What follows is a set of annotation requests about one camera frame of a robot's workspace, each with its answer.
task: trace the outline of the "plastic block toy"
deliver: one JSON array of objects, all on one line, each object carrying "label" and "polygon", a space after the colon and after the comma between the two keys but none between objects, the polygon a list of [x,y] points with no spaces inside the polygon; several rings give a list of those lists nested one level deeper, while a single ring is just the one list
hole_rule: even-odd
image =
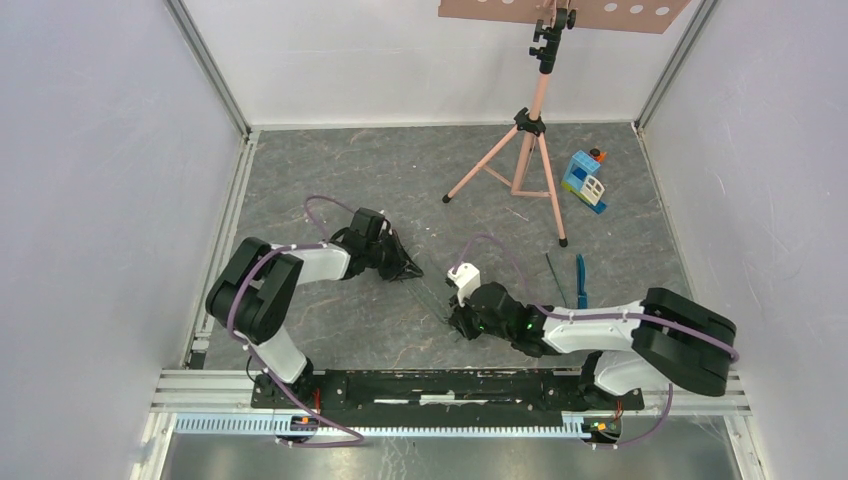
[{"label": "plastic block toy", "polygon": [[[601,159],[605,156],[606,153],[597,155]],[[571,157],[565,175],[562,177],[562,186],[577,195],[577,198],[597,214],[607,208],[607,205],[601,201],[604,186],[596,177],[600,169],[601,164],[595,158],[580,150]]]}]

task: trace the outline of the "blue pliers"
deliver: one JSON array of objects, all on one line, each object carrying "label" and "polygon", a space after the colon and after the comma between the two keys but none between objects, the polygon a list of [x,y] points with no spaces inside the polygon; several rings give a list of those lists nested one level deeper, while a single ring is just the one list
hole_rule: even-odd
[{"label": "blue pliers", "polygon": [[577,308],[589,308],[589,295],[586,294],[586,262],[583,255],[577,254]]}]

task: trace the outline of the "black clamp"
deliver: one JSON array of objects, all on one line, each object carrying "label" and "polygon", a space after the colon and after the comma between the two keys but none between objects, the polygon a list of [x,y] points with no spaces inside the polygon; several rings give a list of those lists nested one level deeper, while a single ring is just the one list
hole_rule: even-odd
[{"label": "black clamp", "polygon": [[531,120],[530,116],[527,115],[527,112],[527,107],[524,107],[515,114],[514,120],[516,128],[522,132],[532,133],[537,137],[545,133],[545,129],[547,129],[547,127],[545,126],[545,122],[542,121],[542,116],[539,115],[539,118],[536,120]]},{"label": "black clamp", "polygon": [[366,268],[375,268],[383,280],[407,280],[424,275],[424,272],[406,253],[397,232],[381,213],[360,208],[353,214],[350,227],[336,232],[331,243],[343,248],[349,255],[343,280],[353,278]]},{"label": "black clamp", "polygon": [[556,62],[556,54],[559,50],[559,43],[562,40],[562,30],[571,30],[574,28],[574,23],[577,21],[577,10],[569,12],[565,8],[558,8],[553,25],[544,27],[542,20],[536,22],[536,29],[533,32],[533,43],[538,43],[539,40],[546,41],[544,47],[530,47],[530,56],[539,59],[539,72],[549,74],[554,70]]}]

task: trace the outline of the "pink tripod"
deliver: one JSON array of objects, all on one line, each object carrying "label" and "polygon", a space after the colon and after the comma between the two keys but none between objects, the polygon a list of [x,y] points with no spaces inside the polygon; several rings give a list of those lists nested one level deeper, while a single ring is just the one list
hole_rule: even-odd
[{"label": "pink tripod", "polygon": [[[549,27],[543,27],[542,20],[539,20],[536,23],[536,30],[533,34],[533,42],[538,42],[540,38],[544,38],[547,43],[544,47],[541,48],[530,48],[530,55],[538,58],[541,61],[539,66],[539,72],[541,75],[539,76],[539,83],[536,86],[536,95],[533,97],[533,105],[530,107],[530,110],[526,108],[522,108],[521,111],[515,116],[515,126],[513,126],[509,132],[499,141],[489,153],[486,154],[477,165],[474,165],[474,168],[471,169],[459,183],[456,184],[447,195],[442,197],[442,201],[448,203],[451,199],[471,180],[474,175],[480,172],[480,170],[485,170],[495,178],[505,183],[509,189],[510,193],[516,196],[521,197],[549,197],[551,199],[551,206],[554,209],[554,219],[557,222],[557,232],[559,233],[559,245],[561,247],[565,247],[568,245],[568,239],[565,236],[565,226],[562,223],[562,215],[559,211],[559,201],[556,196],[556,184],[554,183],[554,175],[551,171],[551,158],[548,155],[548,145],[545,143],[545,124],[542,122],[541,112],[542,112],[542,103],[545,101],[545,92],[548,90],[548,80],[550,79],[551,72],[554,69],[554,62],[556,61],[557,49],[559,48],[559,42],[562,37],[562,30],[564,28],[568,28],[571,30],[574,28],[574,22],[576,18],[577,12],[572,10],[569,12],[565,8],[557,8],[556,15],[553,19],[553,25]],[[515,176],[512,178],[512,182],[507,180],[503,175],[494,171],[487,164],[489,161],[494,158],[501,149],[512,140],[519,131],[524,132],[524,142],[521,144],[521,154],[518,156],[518,165],[515,167]],[[545,177],[548,180],[548,191],[547,192],[525,192],[521,190],[521,186],[524,184],[524,176],[527,174],[527,165],[530,160],[530,155],[535,150],[536,145],[539,145],[539,151],[542,153],[542,165],[545,167]]]},{"label": "pink tripod", "polygon": [[[539,84],[536,87],[536,96],[533,99],[533,106],[530,109],[530,112],[527,112],[527,109],[524,108],[518,115],[515,117],[515,125],[504,135],[504,137],[491,149],[489,153],[486,154],[477,165],[474,165],[474,168],[471,169],[459,183],[456,184],[447,195],[442,197],[442,201],[448,203],[451,199],[456,196],[456,194],[471,180],[474,175],[480,172],[480,170],[485,170],[491,173],[495,178],[505,183],[506,186],[510,188],[510,193],[519,197],[549,197],[551,199],[551,206],[554,210],[554,219],[557,223],[557,232],[559,233],[559,244],[561,247],[565,247],[568,245],[568,239],[565,236],[565,226],[562,223],[562,215],[559,211],[559,201],[556,196],[556,183],[554,182],[553,172],[551,171],[551,158],[548,156],[548,145],[545,143],[545,124],[542,123],[542,119],[540,118],[540,113],[542,110],[542,103],[545,100],[545,91],[548,88],[548,79],[550,78],[550,74],[542,74],[539,77]],[[512,178],[512,182],[507,180],[503,175],[493,170],[487,164],[489,161],[494,158],[501,149],[518,134],[519,130],[524,130],[524,142],[521,144],[521,153],[518,156],[518,165],[515,167],[515,176]],[[539,145],[539,151],[542,153],[542,166],[545,168],[545,177],[548,181],[548,191],[547,192],[526,192],[521,190],[521,186],[524,184],[524,176],[527,174],[527,166],[530,161],[530,155],[533,153],[533,150],[536,148],[536,144]]]}]

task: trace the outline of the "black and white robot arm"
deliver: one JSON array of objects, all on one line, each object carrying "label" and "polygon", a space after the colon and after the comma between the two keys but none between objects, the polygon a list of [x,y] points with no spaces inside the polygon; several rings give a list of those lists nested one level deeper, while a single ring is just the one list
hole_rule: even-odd
[{"label": "black and white robot arm", "polygon": [[[236,249],[206,297],[206,311],[225,328],[239,287],[260,259],[279,247],[247,238]],[[309,377],[304,373],[311,373],[311,362],[283,326],[294,290],[306,283],[353,278],[368,268],[388,281],[422,275],[389,221],[381,213],[360,208],[350,227],[339,230],[329,242],[290,245],[272,257],[238,302],[233,332],[293,391],[308,391],[308,385],[299,388],[299,381]]]},{"label": "black and white robot arm", "polygon": [[[491,334],[534,357],[593,351],[581,373],[586,395],[662,390],[670,382],[700,395],[724,395],[733,359],[705,339],[732,347],[736,326],[669,290],[651,288],[645,299],[617,307],[543,307],[550,315],[514,300],[503,285],[481,284],[471,264],[451,269],[447,280],[457,289],[449,323],[469,340]],[[647,318],[644,313],[672,328],[637,318]]]}]

